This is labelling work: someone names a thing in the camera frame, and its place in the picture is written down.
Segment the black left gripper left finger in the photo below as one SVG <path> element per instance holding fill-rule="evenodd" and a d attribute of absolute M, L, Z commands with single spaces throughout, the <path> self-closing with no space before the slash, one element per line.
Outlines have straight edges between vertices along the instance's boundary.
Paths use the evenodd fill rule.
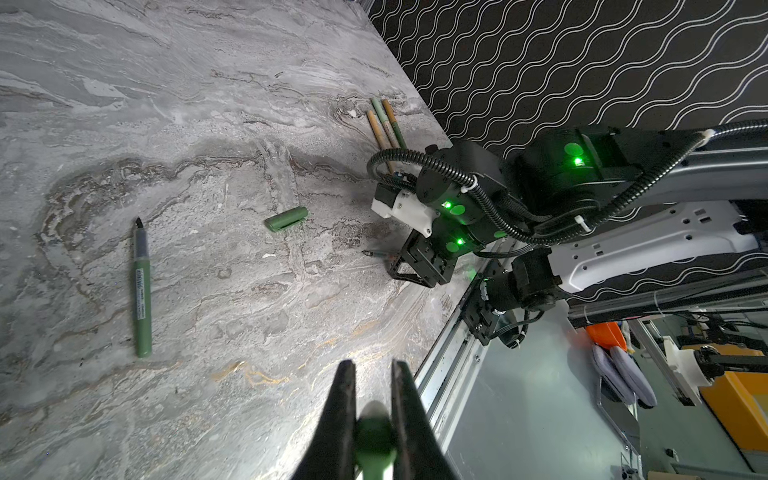
<path fill-rule="evenodd" d="M 353 479 L 355 477 L 356 368 L 339 363 L 317 428 L 292 479 Z"/>

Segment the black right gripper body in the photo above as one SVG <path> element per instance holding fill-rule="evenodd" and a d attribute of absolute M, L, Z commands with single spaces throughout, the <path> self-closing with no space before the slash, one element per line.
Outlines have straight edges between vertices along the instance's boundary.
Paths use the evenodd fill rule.
<path fill-rule="evenodd" d="M 389 262 L 387 273 L 397 281 L 434 288 L 448 284 L 457 261 L 439 255 L 428 239 L 412 230 L 398 254 Z"/>

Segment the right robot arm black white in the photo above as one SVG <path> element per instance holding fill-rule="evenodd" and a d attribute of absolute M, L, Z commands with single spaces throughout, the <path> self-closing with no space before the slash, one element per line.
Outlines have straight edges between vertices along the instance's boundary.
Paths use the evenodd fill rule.
<path fill-rule="evenodd" d="M 447 284 L 488 260 L 461 316 L 515 348 L 557 303 L 575 328 L 767 290 L 767 123 L 550 130 L 502 158 L 471 141 L 367 164 L 373 210 L 411 229 L 389 275 Z"/>

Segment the green capped pen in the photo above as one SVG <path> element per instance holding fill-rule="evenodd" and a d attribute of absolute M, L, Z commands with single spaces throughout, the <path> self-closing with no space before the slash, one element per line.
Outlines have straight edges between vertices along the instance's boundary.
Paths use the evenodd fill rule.
<path fill-rule="evenodd" d="M 390 102 L 387 99 L 383 99 L 382 100 L 382 105 L 383 105 L 385 114 L 386 114 L 386 116 L 388 118 L 388 121 L 389 121 L 389 123 L 390 123 L 390 125 L 392 127 L 394 136 L 395 136 L 395 138 L 397 140 L 398 147 L 401 148 L 401 149 L 407 149 L 407 144 L 405 142 L 405 139 L 403 137 L 403 134 L 402 134 L 402 131 L 401 131 L 400 127 L 399 127 L 399 124 L 397 122 L 397 119 L 396 119 L 396 116 L 395 116 L 395 112 L 394 112 L 394 109 L 393 109 L 392 105 L 390 104 Z"/>

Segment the green pen cap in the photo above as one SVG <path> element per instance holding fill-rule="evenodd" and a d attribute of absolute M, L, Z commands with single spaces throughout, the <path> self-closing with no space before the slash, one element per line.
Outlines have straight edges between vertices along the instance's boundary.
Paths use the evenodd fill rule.
<path fill-rule="evenodd" d="M 264 225 L 270 232 L 276 233 L 303 221 L 308 215 L 306 207 L 298 206 L 265 219 Z"/>
<path fill-rule="evenodd" d="M 392 479 L 397 452 L 386 406 L 368 402 L 355 425 L 355 460 L 364 480 Z"/>

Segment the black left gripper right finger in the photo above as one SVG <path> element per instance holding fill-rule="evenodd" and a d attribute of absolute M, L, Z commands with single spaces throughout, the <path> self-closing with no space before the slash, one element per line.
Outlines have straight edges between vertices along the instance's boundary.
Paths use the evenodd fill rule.
<path fill-rule="evenodd" d="M 394 479 L 456 479 L 437 443 L 413 375 L 404 361 L 391 365 Z"/>

